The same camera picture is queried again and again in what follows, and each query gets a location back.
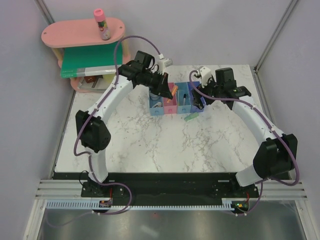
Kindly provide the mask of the light blue bin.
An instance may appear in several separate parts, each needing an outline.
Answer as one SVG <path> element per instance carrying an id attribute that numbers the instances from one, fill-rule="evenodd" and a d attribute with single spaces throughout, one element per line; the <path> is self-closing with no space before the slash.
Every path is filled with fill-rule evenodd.
<path id="1" fill-rule="evenodd" d="M 157 102 L 162 102 L 162 107 L 152 108 Z M 162 116 L 164 115 L 163 98 L 159 95 L 155 95 L 149 92 L 149 112 L 151 116 Z"/>
<path id="2" fill-rule="evenodd" d="M 191 101 L 190 101 L 188 83 L 187 82 L 176 82 L 175 85 L 178 86 L 178 89 L 176 92 L 177 114 L 188 114 L 191 111 Z M 182 98 L 183 94 L 188 95 L 186 106 L 181 106 L 181 98 Z"/>

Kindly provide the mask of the orange highlighter marker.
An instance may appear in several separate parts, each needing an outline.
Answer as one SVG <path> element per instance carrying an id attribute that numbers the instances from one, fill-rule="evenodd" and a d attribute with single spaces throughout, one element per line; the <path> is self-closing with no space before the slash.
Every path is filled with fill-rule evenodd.
<path id="1" fill-rule="evenodd" d="M 173 100 L 173 97 L 176 95 L 177 90 L 178 90 L 178 86 L 174 84 L 171 90 L 172 99 L 168 99 L 167 103 L 170 103 L 170 101 Z"/>

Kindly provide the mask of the black white pen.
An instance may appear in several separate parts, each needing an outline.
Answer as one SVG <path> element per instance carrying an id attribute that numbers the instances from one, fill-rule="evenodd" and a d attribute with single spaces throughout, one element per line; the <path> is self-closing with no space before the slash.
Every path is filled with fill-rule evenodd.
<path id="1" fill-rule="evenodd" d="M 188 95 L 186 93 L 183 94 L 181 97 L 180 105 L 181 106 L 186 106 L 188 104 Z"/>

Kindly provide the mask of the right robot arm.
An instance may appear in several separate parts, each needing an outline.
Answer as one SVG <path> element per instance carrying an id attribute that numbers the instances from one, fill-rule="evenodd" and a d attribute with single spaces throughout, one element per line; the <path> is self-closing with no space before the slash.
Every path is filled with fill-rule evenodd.
<path id="1" fill-rule="evenodd" d="M 277 180 L 277 175 L 295 171 L 293 182 L 278 179 L 286 186 L 295 186 L 300 180 L 296 155 L 298 140 L 294 134 L 285 134 L 257 107 L 251 92 L 245 86 L 238 86 L 230 67 L 220 68 L 212 73 L 208 67 L 192 70 L 189 77 L 200 79 L 199 85 L 190 83 L 193 103 L 203 107 L 220 101 L 228 106 L 245 123 L 259 144 L 252 164 L 236 173 L 236 180 L 229 184 L 229 191 L 235 197 L 242 196 L 247 186 L 259 184 L 268 179 Z"/>

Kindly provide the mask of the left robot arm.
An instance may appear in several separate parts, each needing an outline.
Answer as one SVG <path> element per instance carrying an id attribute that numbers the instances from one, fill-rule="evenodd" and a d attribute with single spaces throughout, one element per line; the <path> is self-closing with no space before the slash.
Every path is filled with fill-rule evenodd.
<path id="1" fill-rule="evenodd" d="M 138 51 L 134 60 L 121 65 L 117 75 L 99 100 L 87 111 L 79 110 L 75 116 L 76 143 L 89 155 L 89 178 L 94 181 L 92 191 L 99 197 L 106 196 L 110 185 L 106 182 L 106 148 L 111 141 L 107 123 L 116 107 L 138 85 L 147 87 L 156 97 L 172 99 L 166 68 L 173 64 L 170 58 L 159 55 L 157 70 L 150 68 L 154 57 Z"/>

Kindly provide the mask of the dark blue plastic bin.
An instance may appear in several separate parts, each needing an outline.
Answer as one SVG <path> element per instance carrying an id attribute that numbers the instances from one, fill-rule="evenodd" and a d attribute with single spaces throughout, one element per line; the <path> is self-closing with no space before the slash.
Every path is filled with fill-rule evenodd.
<path id="1" fill-rule="evenodd" d="M 188 91 L 189 91 L 189 97 L 190 97 L 190 103 L 191 103 L 191 109 L 190 109 L 190 113 L 201 113 L 204 111 L 205 106 L 206 106 L 206 102 L 204 97 L 201 95 L 201 103 L 203 105 L 203 108 L 199 109 L 196 105 L 194 105 L 194 96 L 193 96 L 193 87 L 191 85 L 190 82 L 187 83 L 188 84 Z"/>

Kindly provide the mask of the pink plastic bin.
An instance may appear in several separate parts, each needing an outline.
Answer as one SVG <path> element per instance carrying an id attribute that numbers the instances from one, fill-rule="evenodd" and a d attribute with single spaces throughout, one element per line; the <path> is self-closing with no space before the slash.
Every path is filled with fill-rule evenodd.
<path id="1" fill-rule="evenodd" d="M 164 114 L 176 114 L 177 113 L 177 96 L 176 94 L 173 95 L 173 99 L 169 99 L 166 97 L 162 98 L 163 101 L 163 108 L 164 108 Z"/>

